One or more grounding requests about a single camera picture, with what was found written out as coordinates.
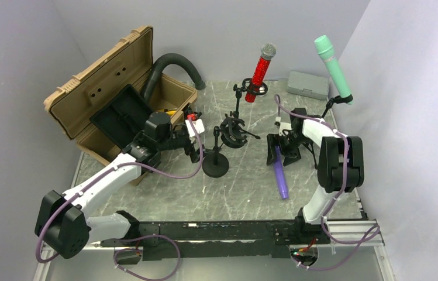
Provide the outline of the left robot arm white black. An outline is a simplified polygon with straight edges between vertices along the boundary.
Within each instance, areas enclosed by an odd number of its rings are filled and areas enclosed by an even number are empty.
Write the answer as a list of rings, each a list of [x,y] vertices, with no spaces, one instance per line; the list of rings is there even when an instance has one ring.
[[[143,172],[183,180],[194,177],[203,167],[205,149],[200,139],[201,130],[191,119],[187,128],[196,137],[199,149],[195,170],[185,176],[165,173],[148,165],[134,153],[121,153],[104,169],[63,194],[51,191],[41,202],[35,233],[39,240],[35,255],[39,263],[48,263],[57,256],[69,259],[86,244],[116,238],[125,246],[133,245],[139,237],[137,219],[126,213],[91,217],[98,206],[125,184],[139,178]]]

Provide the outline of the black tripod stand shock mount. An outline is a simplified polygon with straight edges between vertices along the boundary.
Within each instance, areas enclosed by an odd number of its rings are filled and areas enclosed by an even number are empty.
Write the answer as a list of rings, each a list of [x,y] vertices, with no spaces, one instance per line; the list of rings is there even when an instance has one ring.
[[[241,86],[237,84],[233,86],[233,91],[235,92],[236,105],[234,111],[230,111],[229,116],[238,118],[239,117],[239,105],[243,93],[246,94],[245,101],[253,103],[257,97],[263,97],[268,93],[268,86],[266,83],[261,83],[261,85],[252,84],[252,78],[245,78],[242,81]]]

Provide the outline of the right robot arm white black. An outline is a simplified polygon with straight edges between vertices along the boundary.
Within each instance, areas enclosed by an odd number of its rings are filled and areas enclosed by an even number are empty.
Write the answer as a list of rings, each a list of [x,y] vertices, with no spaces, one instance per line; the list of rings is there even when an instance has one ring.
[[[275,118],[278,133],[267,135],[268,166],[273,166],[280,185],[282,199],[289,197],[284,167],[301,159],[300,146],[314,156],[318,186],[309,203],[302,207],[294,219],[293,235],[300,243],[309,242],[322,233],[325,218],[340,196],[360,187],[364,181],[363,143],[361,138],[347,136],[332,128],[320,117],[302,116],[303,108],[295,108],[289,122]]]

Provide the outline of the black round base mic stand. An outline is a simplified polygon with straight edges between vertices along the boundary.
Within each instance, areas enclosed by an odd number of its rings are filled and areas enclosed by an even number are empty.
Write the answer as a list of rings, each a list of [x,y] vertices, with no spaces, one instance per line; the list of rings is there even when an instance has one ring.
[[[243,128],[245,121],[239,118],[238,111],[230,111],[225,115],[219,126],[213,128],[214,146],[205,150],[205,157],[202,163],[203,172],[211,178],[224,176],[229,170],[229,161],[222,154],[222,145],[232,149],[242,148],[247,142],[247,136],[261,139],[260,136],[248,132]]]

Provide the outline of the purple microphone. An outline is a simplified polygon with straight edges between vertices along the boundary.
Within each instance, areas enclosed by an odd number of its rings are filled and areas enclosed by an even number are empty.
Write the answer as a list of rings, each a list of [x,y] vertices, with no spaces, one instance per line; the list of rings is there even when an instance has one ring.
[[[275,160],[273,163],[275,178],[277,181],[278,191],[282,200],[289,199],[287,181],[281,161],[281,152],[278,146],[274,147]]]

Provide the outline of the red glitter microphone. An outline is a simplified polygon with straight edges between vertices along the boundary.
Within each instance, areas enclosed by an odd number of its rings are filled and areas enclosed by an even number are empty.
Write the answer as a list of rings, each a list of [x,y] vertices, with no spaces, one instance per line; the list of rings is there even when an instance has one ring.
[[[259,61],[247,87],[246,102],[253,103],[256,97],[266,94],[267,89],[263,86],[263,80],[276,52],[276,46],[272,43],[266,43],[262,46]]]

